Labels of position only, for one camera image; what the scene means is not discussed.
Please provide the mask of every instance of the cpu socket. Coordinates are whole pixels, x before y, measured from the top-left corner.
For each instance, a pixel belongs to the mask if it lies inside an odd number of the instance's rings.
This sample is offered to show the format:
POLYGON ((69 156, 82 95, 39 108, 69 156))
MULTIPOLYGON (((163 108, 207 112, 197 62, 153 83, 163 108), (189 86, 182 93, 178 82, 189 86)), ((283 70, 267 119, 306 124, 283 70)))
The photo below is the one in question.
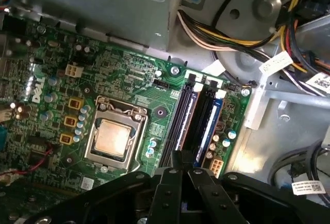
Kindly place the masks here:
POLYGON ((105 96, 96 99, 96 108, 85 158, 110 169, 128 171, 141 146, 147 110, 105 96))

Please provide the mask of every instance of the red wire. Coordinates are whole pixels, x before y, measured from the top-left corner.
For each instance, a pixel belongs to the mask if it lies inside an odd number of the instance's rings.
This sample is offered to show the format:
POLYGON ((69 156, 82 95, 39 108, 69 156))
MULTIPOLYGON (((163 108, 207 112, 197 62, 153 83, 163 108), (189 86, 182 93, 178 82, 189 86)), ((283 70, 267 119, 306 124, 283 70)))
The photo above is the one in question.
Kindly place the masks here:
POLYGON ((6 175, 6 174, 20 174, 20 175, 24 175, 24 174, 28 174, 36 169, 38 169, 39 166, 41 166, 45 160, 46 160, 46 157, 47 155, 50 154, 50 152, 52 152, 52 148, 50 148, 50 150, 48 150, 46 153, 45 153, 45 156, 44 158, 42 158, 36 165, 32 166, 31 168, 29 168, 28 170, 25 170, 25 171, 20 171, 20 170, 13 170, 13 171, 7 171, 5 173, 2 173, 0 174, 0 177, 3 176, 3 175, 6 175))
POLYGON ((287 29, 286 35, 285 35, 285 45, 287 47, 287 52, 292 57, 291 47, 290 47, 290 37, 289 37, 289 30, 287 29))

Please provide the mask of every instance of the black ram slot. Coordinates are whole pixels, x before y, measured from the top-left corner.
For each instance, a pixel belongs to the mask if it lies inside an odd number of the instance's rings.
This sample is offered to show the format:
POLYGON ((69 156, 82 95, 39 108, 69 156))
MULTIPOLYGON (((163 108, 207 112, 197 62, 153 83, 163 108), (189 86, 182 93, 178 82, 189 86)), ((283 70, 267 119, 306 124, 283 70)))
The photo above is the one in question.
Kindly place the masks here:
POLYGON ((210 85, 205 85, 203 87, 186 135, 183 147, 184 150, 196 151, 197 149, 198 151, 207 123, 210 119, 216 91, 217 83, 215 81, 211 81, 210 85))
POLYGON ((159 167, 164 167, 167 166, 170 162, 170 158, 171 158, 171 152, 174 149, 175 143, 177 141, 177 138, 179 136, 179 132, 180 132, 180 125, 182 124, 185 114, 187 112, 188 109, 188 105, 189 105, 189 100, 192 97, 193 94, 193 88, 195 85, 195 79, 196 76, 190 74, 189 78, 188 78, 188 82, 185 84, 178 104, 177 104, 177 108, 171 123, 171 128, 169 130, 169 133, 167 135, 167 140, 166 140, 166 144, 165 144, 165 148, 164 151, 161 155, 160 161, 159 161, 159 167))

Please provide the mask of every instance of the barcode label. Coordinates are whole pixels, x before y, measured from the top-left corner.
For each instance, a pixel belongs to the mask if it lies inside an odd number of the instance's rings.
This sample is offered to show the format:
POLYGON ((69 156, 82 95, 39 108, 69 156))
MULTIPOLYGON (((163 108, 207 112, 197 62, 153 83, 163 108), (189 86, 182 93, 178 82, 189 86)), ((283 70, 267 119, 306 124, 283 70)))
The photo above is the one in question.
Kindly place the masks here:
POLYGON ((321 181, 300 181, 292 184, 293 193, 297 196, 307 194, 325 194, 321 181))
POLYGON ((219 60, 214 61, 212 64, 207 66, 202 70, 203 73, 212 75, 212 76, 220 76, 222 73, 226 71, 225 67, 219 60))
POLYGON ((324 73, 314 75, 306 83, 314 88, 330 93, 330 76, 324 73))
POLYGON ((292 63, 293 61, 290 55, 286 51, 283 51, 269 59, 267 62, 263 63, 259 67, 259 70, 262 72, 262 74, 271 76, 292 63))
POLYGON ((94 180, 93 179, 84 177, 82 179, 82 183, 81 183, 81 187, 80 188, 89 191, 90 189, 93 189, 93 184, 94 184, 94 180))

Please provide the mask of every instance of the dell logo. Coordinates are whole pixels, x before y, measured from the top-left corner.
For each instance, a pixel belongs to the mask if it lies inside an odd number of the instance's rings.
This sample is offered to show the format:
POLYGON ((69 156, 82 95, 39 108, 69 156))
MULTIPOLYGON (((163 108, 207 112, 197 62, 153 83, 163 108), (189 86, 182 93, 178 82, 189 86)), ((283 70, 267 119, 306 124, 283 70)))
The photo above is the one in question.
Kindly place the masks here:
POLYGON ((40 103, 40 96, 42 94, 42 89, 45 83, 45 78, 37 78, 37 82, 36 83, 36 88, 34 89, 34 95, 32 97, 32 102, 34 103, 40 103))

